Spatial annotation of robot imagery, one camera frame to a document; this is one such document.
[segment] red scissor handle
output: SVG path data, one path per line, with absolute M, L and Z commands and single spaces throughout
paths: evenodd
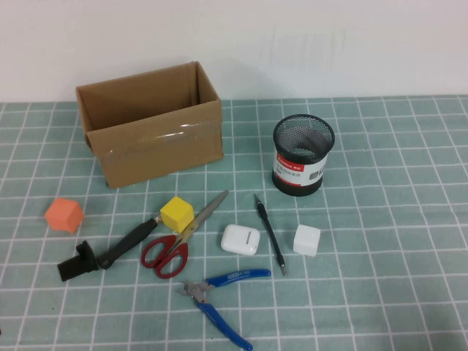
M 161 270 L 169 264 L 169 262 L 176 256 L 182 257 L 182 262 L 177 269 L 174 271 L 164 274 Z M 156 264 L 156 274 L 161 279 L 169 279 L 179 274 L 187 264 L 187 258 L 189 256 L 189 245 L 187 243 L 180 244 L 177 246 L 169 255 L 165 256 L 161 261 Z
M 143 250 L 143 253 L 141 254 L 141 264 L 143 265 L 143 267 L 155 268 L 166 256 L 169 249 L 176 243 L 176 240 L 177 237 L 175 235 L 166 235 L 149 243 L 147 247 L 145 247 L 145 249 Z M 146 260 L 146 255 L 148 254 L 149 250 L 151 250 L 151 248 L 157 244 L 163 244 L 164 247 L 154 260 L 148 262 Z

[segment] white wall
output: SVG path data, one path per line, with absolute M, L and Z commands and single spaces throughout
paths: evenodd
M 466 0 L 0 0 L 0 101 L 201 61 L 222 98 L 468 92 Z

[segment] yellow cube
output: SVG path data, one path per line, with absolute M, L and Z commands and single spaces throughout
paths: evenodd
M 177 233 L 182 233 L 194 219 L 193 207 L 175 196 L 161 208 L 162 222 Z

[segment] black clamp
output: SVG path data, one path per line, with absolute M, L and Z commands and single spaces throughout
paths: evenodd
M 76 246 L 76 251 L 78 251 L 78 256 L 58 264 L 58 271 L 63 282 L 83 273 L 99 270 L 93 249 L 89 246 L 88 241 L 85 240 Z

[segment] scissor blade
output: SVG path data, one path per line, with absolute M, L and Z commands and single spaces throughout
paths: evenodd
M 198 216 L 195 217 L 193 221 L 185 228 L 182 232 L 182 238 L 186 241 L 191 234 L 194 233 L 198 229 L 200 225 L 202 225 L 205 220 L 211 216 L 211 214 L 218 208 L 218 206 L 222 203 L 222 201 L 226 198 L 227 194 L 229 194 L 228 190 L 224 190 L 221 194 L 216 196 L 216 198 L 211 201 L 208 206 L 206 206 L 203 211 L 201 211 Z

